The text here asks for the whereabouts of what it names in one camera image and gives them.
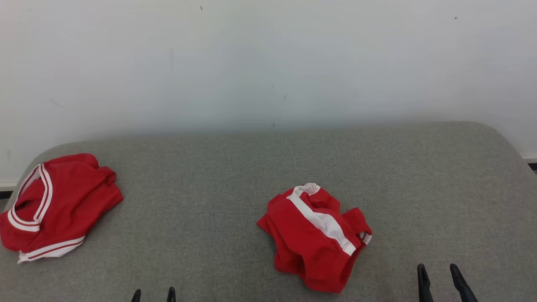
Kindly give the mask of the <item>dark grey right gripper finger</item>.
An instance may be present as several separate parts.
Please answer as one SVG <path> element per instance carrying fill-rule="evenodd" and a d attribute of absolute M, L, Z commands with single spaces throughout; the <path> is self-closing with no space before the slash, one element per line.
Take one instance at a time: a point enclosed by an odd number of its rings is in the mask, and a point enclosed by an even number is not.
<path fill-rule="evenodd" d="M 449 266 L 455 288 L 458 290 L 462 302 L 477 302 L 475 294 L 464 279 L 460 269 L 454 263 Z"/>
<path fill-rule="evenodd" d="M 419 302 L 433 302 L 434 300 L 430 290 L 431 282 L 426 268 L 422 263 L 417 266 L 417 277 Z"/>

